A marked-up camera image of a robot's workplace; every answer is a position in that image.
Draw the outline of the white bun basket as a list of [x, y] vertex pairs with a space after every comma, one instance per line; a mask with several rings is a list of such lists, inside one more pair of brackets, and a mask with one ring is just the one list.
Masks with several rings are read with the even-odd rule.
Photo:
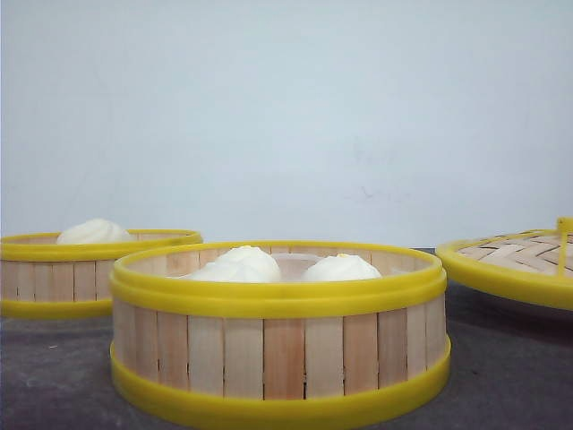
[[107, 244], [132, 241], [131, 234], [120, 225], [107, 219], [90, 219], [63, 231], [57, 238], [58, 245]]
[[358, 255], [338, 254], [325, 257], [309, 267], [303, 274], [304, 281], [346, 281], [381, 278], [381, 273]]
[[214, 282], [272, 283], [280, 280], [281, 271], [270, 254], [259, 247], [243, 245], [230, 249], [184, 277]]

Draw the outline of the left white bun front basket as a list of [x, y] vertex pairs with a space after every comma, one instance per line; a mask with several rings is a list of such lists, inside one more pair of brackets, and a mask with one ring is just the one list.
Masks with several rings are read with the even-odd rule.
[[272, 283], [280, 280], [281, 271], [270, 254], [259, 247], [243, 245], [230, 249], [184, 277], [214, 282]]

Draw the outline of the woven bamboo steamer lid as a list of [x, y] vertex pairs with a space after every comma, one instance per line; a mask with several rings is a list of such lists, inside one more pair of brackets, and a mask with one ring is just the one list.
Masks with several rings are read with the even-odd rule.
[[572, 310], [572, 218], [533, 229], [458, 240], [435, 249], [449, 278], [516, 302]]

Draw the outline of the right white bun front basket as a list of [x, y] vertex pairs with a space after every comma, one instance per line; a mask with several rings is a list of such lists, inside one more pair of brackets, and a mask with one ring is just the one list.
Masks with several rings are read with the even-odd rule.
[[309, 267], [303, 274], [304, 281], [346, 281], [381, 278], [381, 273], [358, 255], [338, 254], [325, 257]]

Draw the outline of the bamboo steamer basket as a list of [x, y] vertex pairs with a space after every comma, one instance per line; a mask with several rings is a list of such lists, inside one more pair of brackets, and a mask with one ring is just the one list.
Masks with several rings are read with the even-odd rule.
[[75, 319], [112, 314], [116, 260], [144, 250], [200, 244], [187, 229], [130, 229], [126, 241], [59, 245], [57, 232], [1, 238], [1, 315]]
[[[352, 429], [404, 415], [449, 378], [446, 273], [390, 245], [261, 241], [277, 283], [186, 279], [230, 243], [139, 252], [110, 276], [113, 383], [136, 407], [199, 429]], [[304, 281], [358, 255], [378, 279]]]

